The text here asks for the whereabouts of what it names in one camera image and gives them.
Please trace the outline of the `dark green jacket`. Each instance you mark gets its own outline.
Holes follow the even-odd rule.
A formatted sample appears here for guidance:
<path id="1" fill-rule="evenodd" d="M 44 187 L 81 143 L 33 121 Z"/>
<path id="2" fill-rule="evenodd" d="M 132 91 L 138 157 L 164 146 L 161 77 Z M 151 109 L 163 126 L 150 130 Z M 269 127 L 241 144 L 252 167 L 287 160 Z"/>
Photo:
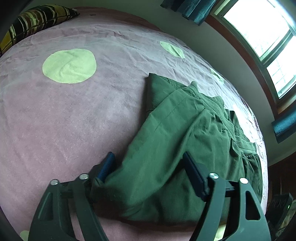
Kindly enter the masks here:
<path id="1" fill-rule="evenodd" d="M 185 152 L 223 179 L 247 178 L 262 198 L 256 145 L 245 136 L 234 111 L 224 107 L 221 97 L 200 93 L 196 82 L 184 85 L 150 74 L 147 118 L 119 167 L 105 181 L 94 179 L 91 199 L 110 204 L 127 220 L 193 225 L 205 204 L 181 163 Z"/>

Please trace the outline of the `dark items beside bed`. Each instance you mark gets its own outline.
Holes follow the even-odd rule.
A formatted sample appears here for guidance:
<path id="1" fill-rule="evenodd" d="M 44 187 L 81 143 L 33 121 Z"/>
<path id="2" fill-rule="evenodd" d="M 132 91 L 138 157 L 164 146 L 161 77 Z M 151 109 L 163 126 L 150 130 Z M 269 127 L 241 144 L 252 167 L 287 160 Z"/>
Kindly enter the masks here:
<path id="1" fill-rule="evenodd" d="M 295 161 L 268 168 L 269 194 L 266 219 L 272 240 L 295 240 Z"/>

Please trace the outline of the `pink dotted bed sheet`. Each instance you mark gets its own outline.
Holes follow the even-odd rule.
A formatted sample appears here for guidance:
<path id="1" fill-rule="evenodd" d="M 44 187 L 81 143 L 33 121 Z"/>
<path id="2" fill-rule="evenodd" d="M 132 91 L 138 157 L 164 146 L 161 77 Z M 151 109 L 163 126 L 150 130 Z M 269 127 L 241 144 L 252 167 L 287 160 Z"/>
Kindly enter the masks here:
<path id="1" fill-rule="evenodd" d="M 222 97 L 256 144 L 257 120 L 234 86 L 181 40 L 138 16 L 81 7 L 79 16 L 25 38 L 1 57 L 1 208 L 23 239 L 52 179 L 69 181 L 107 152 L 121 157 L 145 120 L 155 73 Z"/>

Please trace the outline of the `yellow black striped pillow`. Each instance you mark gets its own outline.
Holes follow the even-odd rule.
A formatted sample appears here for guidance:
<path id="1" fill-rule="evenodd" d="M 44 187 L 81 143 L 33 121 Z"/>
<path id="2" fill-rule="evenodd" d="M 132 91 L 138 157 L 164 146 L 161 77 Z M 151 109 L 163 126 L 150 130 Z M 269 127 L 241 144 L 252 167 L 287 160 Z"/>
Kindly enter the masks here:
<path id="1" fill-rule="evenodd" d="M 36 6 L 21 13 L 1 41 L 1 55 L 23 39 L 78 16 L 76 10 L 56 4 Z"/>

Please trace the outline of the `blue window curtain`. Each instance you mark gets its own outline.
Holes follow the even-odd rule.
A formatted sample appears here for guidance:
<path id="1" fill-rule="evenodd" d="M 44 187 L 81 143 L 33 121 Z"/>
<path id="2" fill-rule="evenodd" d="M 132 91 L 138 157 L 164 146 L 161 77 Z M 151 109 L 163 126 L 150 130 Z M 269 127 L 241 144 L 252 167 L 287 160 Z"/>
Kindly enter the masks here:
<path id="1" fill-rule="evenodd" d="M 216 0 L 164 0 L 161 7 L 180 13 L 183 18 L 200 26 L 215 3 Z"/>

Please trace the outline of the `window with frame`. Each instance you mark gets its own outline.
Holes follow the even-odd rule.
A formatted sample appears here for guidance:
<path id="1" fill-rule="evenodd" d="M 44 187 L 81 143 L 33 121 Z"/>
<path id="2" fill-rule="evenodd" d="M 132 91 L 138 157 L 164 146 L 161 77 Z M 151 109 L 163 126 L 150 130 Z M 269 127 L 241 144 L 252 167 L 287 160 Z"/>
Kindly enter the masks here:
<path id="1" fill-rule="evenodd" d="M 217 1 L 207 23 L 255 71 L 274 115 L 295 104 L 295 21 L 280 1 Z"/>

